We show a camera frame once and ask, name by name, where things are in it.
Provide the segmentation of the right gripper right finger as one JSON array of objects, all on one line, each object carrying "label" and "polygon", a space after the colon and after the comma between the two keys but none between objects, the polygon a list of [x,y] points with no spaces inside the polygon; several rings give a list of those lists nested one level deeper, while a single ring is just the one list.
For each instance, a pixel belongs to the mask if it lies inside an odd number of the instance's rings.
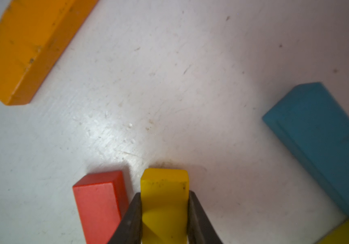
[{"label": "right gripper right finger", "polygon": [[223,244],[193,191],[189,191],[187,236],[190,244]]}]

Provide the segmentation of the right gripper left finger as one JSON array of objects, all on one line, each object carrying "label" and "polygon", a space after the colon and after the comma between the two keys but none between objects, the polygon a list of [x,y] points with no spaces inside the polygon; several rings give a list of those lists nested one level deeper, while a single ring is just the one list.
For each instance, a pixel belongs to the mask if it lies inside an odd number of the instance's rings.
[{"label": "right gripper left finger", "polygon": [[142,201],[141,194],[133,197],[126,214],[121,220],[108,244],[142,243]]}]

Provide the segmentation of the small red wooden block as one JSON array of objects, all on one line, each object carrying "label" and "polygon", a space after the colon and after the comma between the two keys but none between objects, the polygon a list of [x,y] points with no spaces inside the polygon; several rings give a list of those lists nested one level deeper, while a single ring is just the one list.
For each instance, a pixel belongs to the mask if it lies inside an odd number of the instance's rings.
[{"label": "small red wooden block", "polygon": [[123,172],[88,174],[73,193],[86,243],[108,243],[129,206]]}]

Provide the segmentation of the golden yellow wooden block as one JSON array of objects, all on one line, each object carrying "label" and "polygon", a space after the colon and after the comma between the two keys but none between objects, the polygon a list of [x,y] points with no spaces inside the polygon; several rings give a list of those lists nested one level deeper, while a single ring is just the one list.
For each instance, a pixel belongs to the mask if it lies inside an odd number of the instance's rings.
[{"label": "golden yellow wooden block", "polygon": [[148,168],[141,177],[143,244],[187,243],[189,175]]}]

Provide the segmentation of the lime yellow wooden block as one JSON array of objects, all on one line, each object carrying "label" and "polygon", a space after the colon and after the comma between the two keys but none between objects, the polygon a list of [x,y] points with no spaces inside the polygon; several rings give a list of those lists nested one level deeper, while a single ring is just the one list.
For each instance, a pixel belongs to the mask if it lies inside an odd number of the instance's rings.
[{"label": "lime yellow wooden block", "polygon": [[327,233],[316,244],[349,244],[349,219]]}]

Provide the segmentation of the teal wooden block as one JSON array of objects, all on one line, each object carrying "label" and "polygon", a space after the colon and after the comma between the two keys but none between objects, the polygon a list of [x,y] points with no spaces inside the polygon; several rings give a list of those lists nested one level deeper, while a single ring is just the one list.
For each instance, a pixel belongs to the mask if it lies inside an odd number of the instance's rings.
[{"label": "teal wooden block", "polygon": [[297,85],[262,119],[349,216],[349,116],[326,87]]}]

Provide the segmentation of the orange wooden block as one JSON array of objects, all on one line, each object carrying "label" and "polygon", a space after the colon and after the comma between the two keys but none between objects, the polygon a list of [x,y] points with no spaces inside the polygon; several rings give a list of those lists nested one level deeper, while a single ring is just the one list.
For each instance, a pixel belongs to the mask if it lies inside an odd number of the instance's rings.
[{"label": "orange wooden block", "polygon": [[11,1],[0,19],[0,101],[28,104],[97,1]]}]

